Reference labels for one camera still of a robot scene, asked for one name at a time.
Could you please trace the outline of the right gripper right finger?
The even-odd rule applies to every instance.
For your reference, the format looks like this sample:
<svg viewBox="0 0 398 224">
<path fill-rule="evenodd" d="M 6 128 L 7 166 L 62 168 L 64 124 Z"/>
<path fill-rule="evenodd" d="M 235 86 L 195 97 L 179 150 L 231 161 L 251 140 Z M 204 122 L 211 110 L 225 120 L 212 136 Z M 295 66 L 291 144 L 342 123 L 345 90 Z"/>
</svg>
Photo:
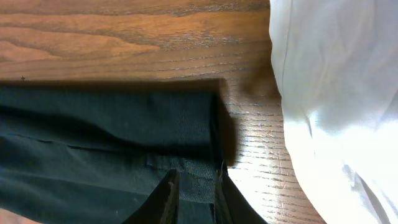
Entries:
<svg viewBox="0 0 398 224">
<path fill-rule="evenodd" d="M 218 224 L 268 224 L 231 180 L 224 162 L 215 174 L 214 218 Z"/>
</svg>

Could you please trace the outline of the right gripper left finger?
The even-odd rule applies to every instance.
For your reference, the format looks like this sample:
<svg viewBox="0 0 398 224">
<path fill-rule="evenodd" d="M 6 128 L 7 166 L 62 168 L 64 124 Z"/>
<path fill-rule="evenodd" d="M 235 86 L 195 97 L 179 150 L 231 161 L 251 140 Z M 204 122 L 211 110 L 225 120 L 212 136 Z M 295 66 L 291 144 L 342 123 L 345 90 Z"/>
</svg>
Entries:
<svg viewBox="0 0 398 224">
<path fill-rule="evenodd" d="M 166 173 L 147 200 L 123 224 L 177 224 L 180 173 Z"/>
</svg>

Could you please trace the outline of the black Sytrogen t-shirt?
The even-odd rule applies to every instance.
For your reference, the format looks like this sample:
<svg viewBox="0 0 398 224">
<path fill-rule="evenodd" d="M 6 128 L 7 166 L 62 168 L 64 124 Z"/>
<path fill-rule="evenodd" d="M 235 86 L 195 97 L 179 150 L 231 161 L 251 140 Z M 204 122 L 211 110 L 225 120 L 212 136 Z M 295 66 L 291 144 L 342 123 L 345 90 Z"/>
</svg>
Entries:
<svg viewBox="0 0 398 224">
<path fill-rule="evenodd" d="M 235 149 L 220 79 L 2 82 L 1 208 L 39 223 L 121 223 L 166 173 L 179 223 L 214 223 Z"/>
</svg>

